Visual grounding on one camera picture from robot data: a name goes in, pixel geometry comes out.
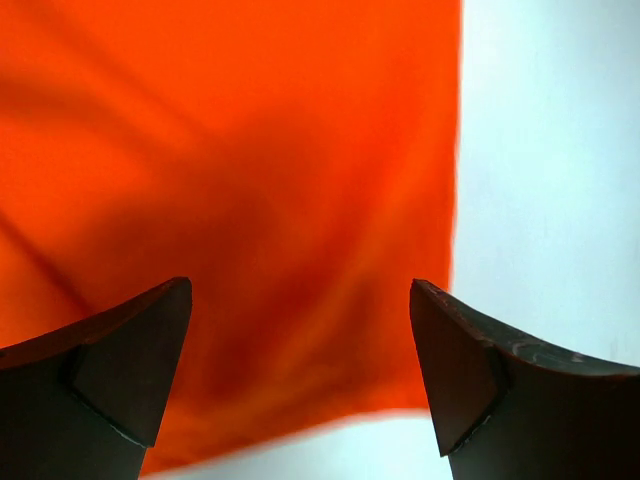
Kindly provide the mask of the orange t shirt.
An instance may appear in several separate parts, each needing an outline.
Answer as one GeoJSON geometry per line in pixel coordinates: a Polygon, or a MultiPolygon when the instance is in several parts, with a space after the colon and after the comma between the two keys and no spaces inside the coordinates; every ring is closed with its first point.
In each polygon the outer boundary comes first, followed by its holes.
{"type": "Polygon", "coordinates": [[[193,313],[147,474],[425,412],[450,283],[458,1],[5,1],[1,341],[174,276],[193,313]]]}

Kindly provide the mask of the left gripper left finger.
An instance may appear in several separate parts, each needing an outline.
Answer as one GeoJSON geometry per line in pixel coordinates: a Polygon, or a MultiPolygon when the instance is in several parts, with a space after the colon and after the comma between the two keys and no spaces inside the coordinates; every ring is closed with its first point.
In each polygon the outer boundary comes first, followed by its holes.
{"type": "Polygon", "coordinates": [[[2,349],[2,478],[138,478],[191,312],[191,281],[177,277],[2,349]]]}

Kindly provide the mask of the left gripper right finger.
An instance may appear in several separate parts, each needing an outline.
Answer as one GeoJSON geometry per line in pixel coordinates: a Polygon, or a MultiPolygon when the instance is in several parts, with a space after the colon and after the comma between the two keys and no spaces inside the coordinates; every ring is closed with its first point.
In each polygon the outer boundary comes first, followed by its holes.
{"type": "Polygon", "coordinates": [[[635,479],[639,371],[487,316],[425,280],[410,319],[437,444],[456,479],[635,479]]]}

